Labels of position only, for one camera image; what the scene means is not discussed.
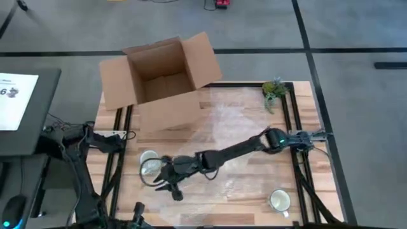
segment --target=wooden tabletop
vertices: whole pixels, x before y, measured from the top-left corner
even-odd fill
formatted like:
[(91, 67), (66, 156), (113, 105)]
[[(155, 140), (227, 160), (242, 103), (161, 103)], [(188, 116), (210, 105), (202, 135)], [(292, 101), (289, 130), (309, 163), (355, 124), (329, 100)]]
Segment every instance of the wooden tabletop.
[[(310, 83), (293, 83), (303, 129), (318, 130), (320, 122)], [(180, 188), (184, 193), (181, 202), (173, 201), (167, 191), (154, 191), (154, 188), (141, 183), (139, 158), (147, 149), (155, 150), (160, 156), (193, 155), (197, 151), (223, 149), (244, 141), (259, 134), (268, 125), (286, 129), (280, 101), (273, 106), (274, 114), (268, 113), (264, 109), (261, 88), (201, 88), (199, 95), (202, 116), (197, 122), (153, 133), (139, 131), (139, 115), (137, 106), (134, 106), (131, 130), (137, 133), (137, 137), (127, 143), (116, 217), (131, 219), (134, 205), (139, 201), (146, 205), (143, 214), (146, 222), (155, 226), (279, 226), (292, 225), (293, 221), (301, 222), (288, 150), (277, 155), (255, 152), (229, 161), (221, 167), (213, 181), (196, 174), (181, 183)], [(289, 97), (287, 99), (291, 122), (295, 123), (291, 101)], [(115, 115), (116, 111), (106, 111), (102, 96), (96, 129), (112, 130)], [(326, 151), (325, 144), (317, 143), (316, 146)], [(95, 150), (89, 152), (87, 164), (97, 191), (102, 186), (106, 160), (105, 154)], [(343, 220), (329, 158), (313, 150), (309, 160), (316, 193), (334, 216)], [(268, 204), (268, 196), (276, 189), (287, 191), (291, 197), (288, 218), (275, 212)], [(306, 200), (308, 215), (312, 220), (308, 195)]]

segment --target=cardboard box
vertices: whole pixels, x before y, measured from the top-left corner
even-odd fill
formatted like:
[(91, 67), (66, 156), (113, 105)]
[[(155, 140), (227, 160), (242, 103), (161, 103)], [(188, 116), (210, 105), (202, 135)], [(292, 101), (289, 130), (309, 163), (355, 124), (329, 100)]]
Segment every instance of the cardboard box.
[(197, 89), (222, 78), (206, 33), (126, 48), (127, 55), (100, 63), (108, 110), (138, 104), (142, 131), (194, 122)]

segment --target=computer mouse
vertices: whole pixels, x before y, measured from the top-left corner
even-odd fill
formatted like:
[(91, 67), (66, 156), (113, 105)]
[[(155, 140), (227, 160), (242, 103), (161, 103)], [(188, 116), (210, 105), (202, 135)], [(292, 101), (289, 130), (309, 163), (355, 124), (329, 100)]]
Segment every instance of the computer mouse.
[(26, 197), (17, 195), (10, 198), (3, 210), (2, 225), (4, 228), (20, 228)]

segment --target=small potted plant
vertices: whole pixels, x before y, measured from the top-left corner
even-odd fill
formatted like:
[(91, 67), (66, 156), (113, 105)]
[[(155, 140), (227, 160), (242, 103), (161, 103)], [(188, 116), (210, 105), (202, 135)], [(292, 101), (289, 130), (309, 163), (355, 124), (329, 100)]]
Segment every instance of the small potted plant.
[(281, 78), (275, 78), (273, 81), (267, 81), (262, 85), (263, 95), (265, 96), (265, 108), (268, 112), (273, 114), (272, 105), (278, 97), (284, 96), (288, 89), (281, 82)]

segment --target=red object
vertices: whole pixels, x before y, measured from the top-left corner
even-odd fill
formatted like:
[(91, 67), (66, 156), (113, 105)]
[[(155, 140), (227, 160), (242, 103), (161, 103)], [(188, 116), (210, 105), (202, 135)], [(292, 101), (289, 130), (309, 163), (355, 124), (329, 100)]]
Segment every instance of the red object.
[(230, 5), (230, 0), (216, 0), (217, 8), (227, 8)]

